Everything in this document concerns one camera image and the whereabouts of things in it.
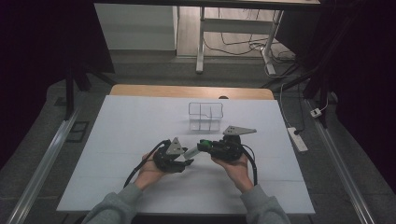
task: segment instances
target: small black object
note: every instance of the small black object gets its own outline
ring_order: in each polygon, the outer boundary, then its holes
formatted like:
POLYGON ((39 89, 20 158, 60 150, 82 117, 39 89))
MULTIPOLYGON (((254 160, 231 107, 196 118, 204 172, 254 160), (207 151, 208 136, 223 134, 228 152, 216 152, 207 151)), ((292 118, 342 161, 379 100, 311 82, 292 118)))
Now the small black object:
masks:
POLYGON ((175 159, 177 159, 180 155, 166 153, 171 144, 172 142, 167 140, 163 144, 163 147, 158 148, 153 156, 155 165, 158 169, 165 173, 181 173, 184 171, 186 166, 191 165, 194 160, 175 161, 175 159))
POLYGON ((203 144, 206 140, 201 140, 198 150, 207 152, 211 157, 222 161, 237 161, 244 153, 239 135, 224 135, 222 140, 211 142, 211 146, 203 144))

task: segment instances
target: white tabletop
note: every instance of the white tabletop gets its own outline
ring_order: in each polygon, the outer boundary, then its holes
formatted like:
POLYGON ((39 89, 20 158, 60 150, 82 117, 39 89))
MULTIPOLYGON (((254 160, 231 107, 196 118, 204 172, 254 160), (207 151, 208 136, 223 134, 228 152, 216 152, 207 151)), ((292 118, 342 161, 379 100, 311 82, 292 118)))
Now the white tabletop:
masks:
MULTIPOLYGON (((109 192, 119 192, 142 155, 162 140, 178 137, 183 147, 192 148, 200 139, 221 139, 229 125, 257 130, 241 138, 255 152, 264 191, 275 195, 286 213, 315 213, 277 101, 141 96, 106 97, 57 210, 89 211, 109 192), (220 131, 191 131, 190 102, 222 103, 220 131)), ((183 173, 146 189, 138 211, 245 214, 240 192, 223 169, 206 153, 194 159, 183 173)))

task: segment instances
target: white wall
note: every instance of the white wall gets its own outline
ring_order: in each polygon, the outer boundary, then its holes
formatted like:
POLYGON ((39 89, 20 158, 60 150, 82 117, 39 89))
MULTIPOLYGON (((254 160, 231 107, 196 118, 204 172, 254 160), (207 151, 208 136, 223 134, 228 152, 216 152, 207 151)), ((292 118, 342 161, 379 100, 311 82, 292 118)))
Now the white wall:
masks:
POLYGON ((176 7, 95 4, 95 8, 109 49, 176 49, 176 7))

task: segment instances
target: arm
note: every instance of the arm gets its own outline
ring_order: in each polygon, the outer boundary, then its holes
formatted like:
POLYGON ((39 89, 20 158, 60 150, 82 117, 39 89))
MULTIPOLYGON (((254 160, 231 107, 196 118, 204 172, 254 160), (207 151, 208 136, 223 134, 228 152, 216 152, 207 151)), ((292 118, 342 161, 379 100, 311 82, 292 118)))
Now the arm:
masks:
POLYGON ((156 183, 165 173, 160 171, 152 157, 139 171, 139 175, 133 184, 129 184, 120 193, 114 192, 97 204, 85 217, 82 223, 128 223, 130 224, 136 215, 136 204, 146 187, 156 183))
POLYGON ((242 192, 241 199, 247 209, 247 223, 290 223, 275 197, 268 197, 260 185, 253 186, 248 177, 248 158, 245 155, 238 161, 225 162, 215 158, 212 161, 222 166, 228 177, 242 192))

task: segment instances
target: wooden edge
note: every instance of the wooden edge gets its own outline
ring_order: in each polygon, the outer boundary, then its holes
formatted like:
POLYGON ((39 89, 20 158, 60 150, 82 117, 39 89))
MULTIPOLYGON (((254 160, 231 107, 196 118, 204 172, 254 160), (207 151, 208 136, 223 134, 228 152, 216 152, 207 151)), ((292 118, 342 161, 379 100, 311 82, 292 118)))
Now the wooden edge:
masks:
POLYGON ((274 100, 274 95, 267 89, 186 87, 186 86, 149 86, 125 85, 113 86, 110 95, 132 95, 153 97, 183 97, 218 99, 227 96, 235 100, 274 100))

